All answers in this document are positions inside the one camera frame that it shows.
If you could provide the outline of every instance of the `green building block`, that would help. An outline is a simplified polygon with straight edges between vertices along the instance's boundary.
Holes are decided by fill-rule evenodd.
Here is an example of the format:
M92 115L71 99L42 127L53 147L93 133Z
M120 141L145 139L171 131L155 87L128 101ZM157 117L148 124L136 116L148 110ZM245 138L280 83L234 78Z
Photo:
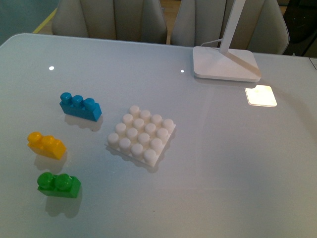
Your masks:
M38 191L46 196L76 198L81 182L67 174L53 175L45 172L39 176L38 185Z

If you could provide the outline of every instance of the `white building block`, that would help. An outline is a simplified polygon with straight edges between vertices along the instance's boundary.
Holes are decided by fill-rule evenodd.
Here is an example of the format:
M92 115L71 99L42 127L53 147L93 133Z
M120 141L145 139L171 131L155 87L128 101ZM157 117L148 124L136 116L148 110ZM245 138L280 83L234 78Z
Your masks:
M108 146L154 167L175 126L171 119L132 106L115 126L115 132L107 137Z

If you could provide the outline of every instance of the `floor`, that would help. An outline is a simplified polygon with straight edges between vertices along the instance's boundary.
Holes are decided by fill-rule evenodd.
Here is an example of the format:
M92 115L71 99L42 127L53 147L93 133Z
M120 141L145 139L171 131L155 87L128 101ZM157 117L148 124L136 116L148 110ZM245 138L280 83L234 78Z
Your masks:
M33 32L59 0L0 0L0 45L11 36Z

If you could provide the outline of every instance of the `beige chair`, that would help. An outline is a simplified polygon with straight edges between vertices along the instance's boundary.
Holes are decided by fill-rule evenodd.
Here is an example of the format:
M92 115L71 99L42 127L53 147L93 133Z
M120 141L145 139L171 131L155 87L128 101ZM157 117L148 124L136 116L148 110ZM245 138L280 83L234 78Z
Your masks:
M222 38L234 0L182 0L170 43L200 46ZM282 54L289 35L276 0L246 0L230 48ZM204 46L217 47L219 43Z
M159 0L60 0L55 35L166 44Z

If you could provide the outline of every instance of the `lamp base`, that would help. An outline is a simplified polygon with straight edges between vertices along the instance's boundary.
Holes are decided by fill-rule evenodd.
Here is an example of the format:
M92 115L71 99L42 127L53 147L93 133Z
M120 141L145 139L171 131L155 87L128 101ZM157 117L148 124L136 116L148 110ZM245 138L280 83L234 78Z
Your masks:
M223 55L218 48L196 46L193 49L194 73L199 78L258 82L261 72L253 53L229 49Z

